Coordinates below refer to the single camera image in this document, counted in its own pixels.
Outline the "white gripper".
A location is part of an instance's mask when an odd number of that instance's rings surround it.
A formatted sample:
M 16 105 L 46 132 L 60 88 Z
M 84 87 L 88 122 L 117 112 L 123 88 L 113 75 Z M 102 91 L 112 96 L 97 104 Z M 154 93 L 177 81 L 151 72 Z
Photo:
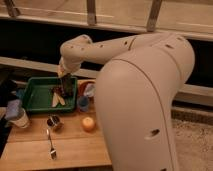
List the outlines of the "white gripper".
M 72 61 L 62 57 L 57 67 L 57 74 L 59 78 L 62 78 L 67 73 L 74 73 L 80 69 L 79 61 Z

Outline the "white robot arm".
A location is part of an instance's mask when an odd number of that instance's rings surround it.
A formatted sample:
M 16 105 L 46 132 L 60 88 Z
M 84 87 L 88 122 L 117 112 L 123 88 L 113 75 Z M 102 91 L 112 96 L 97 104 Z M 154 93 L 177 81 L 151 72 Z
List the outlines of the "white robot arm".
M 84 61 L 103 66 L 94 103 L 114 171 L 179 171 L 171 105 L 195 65 L 189 41 L 153 33 L 94 43 L 81 35 L 60 54 L 63 74 Z

